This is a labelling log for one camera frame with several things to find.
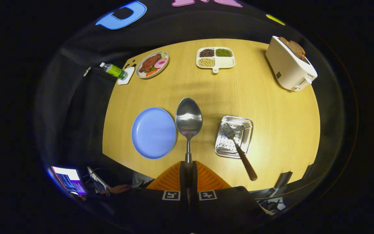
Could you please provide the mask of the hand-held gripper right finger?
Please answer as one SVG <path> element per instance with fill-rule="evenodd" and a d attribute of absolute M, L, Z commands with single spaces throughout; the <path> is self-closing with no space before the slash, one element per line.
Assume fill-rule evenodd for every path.
<path fill-rule="evenodd" d="M 193 162 L 191 206 L 197 233 L 251 233 L 268 220 L 245 187 L 230 186 L 199 161 Z"/>

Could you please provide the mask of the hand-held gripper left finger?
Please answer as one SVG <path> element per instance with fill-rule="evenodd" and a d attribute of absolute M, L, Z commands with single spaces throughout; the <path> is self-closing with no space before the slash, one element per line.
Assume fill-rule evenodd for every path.
<path fill-rule="evenodd" d="M 125 223 L 134 233 L 181 233 L 188 210 L 184 163 L 133 189 L 123 205 Z"/>

